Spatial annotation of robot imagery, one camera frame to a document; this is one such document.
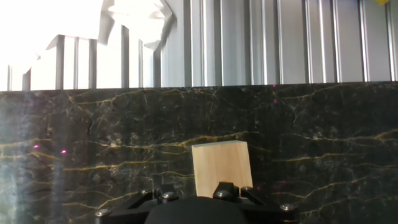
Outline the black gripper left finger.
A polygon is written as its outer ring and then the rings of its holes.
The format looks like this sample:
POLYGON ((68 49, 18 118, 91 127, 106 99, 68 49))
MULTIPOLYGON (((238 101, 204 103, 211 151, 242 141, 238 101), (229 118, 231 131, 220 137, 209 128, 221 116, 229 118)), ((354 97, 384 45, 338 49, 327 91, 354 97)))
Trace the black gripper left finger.
POLYGON ((160 185, 156 189, 141 190, 124 203, 124 209, 151 208, 156 205, 178 200, 173 184, 160 185))

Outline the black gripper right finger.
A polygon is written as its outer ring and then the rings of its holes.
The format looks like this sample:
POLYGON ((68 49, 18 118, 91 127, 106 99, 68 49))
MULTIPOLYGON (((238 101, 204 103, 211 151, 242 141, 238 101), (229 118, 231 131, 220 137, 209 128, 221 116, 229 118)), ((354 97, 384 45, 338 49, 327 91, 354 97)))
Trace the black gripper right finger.
POLYGON ((232 182, 220 182, 213 192, 213 198, 240 204, 271 204, 270 198, 262 193, 259 188, 249 186, 238 187, 232 182))

